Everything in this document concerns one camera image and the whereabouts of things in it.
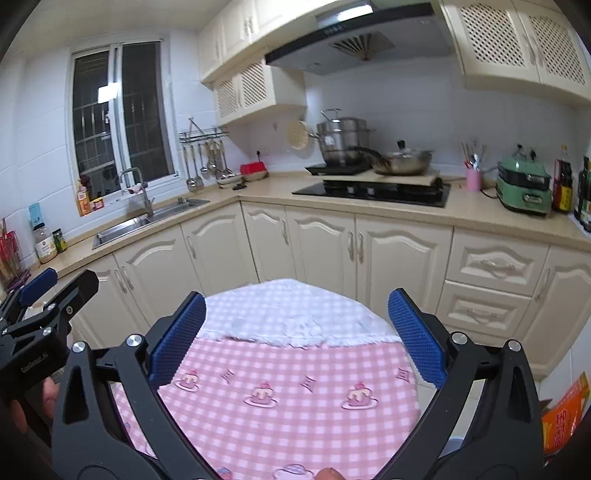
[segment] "ceiling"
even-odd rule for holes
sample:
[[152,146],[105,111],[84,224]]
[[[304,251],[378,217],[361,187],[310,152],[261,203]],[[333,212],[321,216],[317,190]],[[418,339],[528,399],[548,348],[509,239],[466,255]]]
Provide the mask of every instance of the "ceiling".
[[140,28],[201,30],[229,0],[41,0],[6,54],[31,57],[73,40]]

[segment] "lattice cabinet door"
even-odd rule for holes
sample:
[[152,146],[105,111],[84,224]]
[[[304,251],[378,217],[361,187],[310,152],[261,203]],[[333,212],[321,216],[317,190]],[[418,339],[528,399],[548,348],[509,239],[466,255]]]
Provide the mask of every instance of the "lattice cabinet door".
[[216,101],[217,124],[225,125],[240,116],[238,103],[238,89],[236,77],[221,80],[214,85],[214,97]]
[[530,2],[514,3],[535,49],[541,83],[591,99],[589,66],[567,18]]
[[244,115],[274,103],[270,67],[262,59],[248,64],[236,78]]
[[444,0],[466,75],[540,82],[533,46],[511,0]]

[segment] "pink checkered tablecloth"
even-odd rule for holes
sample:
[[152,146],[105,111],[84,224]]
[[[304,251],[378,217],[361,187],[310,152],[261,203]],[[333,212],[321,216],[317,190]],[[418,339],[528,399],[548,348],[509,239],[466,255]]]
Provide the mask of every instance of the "pink checkered tablecloth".
[[[399,342],[300,349],[197,338],[158,392],[225,480],[311,480],[327,466],[371,479],[420,416]],[[153,455],[122,386],[113,393],[135,447]]]

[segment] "green appliance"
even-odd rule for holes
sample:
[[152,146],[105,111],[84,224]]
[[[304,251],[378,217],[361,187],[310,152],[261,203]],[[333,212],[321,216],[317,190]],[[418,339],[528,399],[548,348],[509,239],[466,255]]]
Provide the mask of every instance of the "green appliance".
[[499,162],[496,193],[509,210],[545,216],[552,208],[551,177],[534,159],[533,151],[532,160],[529,160],[523,153],[523,147],[518,145],[512,157]]

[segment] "beige countertop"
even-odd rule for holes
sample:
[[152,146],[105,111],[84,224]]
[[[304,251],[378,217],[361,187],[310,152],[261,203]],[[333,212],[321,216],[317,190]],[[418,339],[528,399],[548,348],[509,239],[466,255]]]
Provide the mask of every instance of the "beige countertop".
[[482,193],[469,193],[458,184],[452,186],[445,208],[291,194],[295,190],[318,182],[320,182],[318,177],[294,173],[271,176],[248,183],[248,188],[238,191],[222,190],[217,187],[207,188],[193,197],[207,199],[210,203],[146,226],[95,250],[92,249],[93,236],[91,236],[70,246],[66,252],[42,265],[34,275],[45,268],[53,268],[59,277],[63,277],[141,238],[240,201],[274,203],[449,225],[591,252],[591,240],[587,239],[567,216],[552,212],[547,218],[536,218],[510,212],[501,205],[499,200],[487,198]]

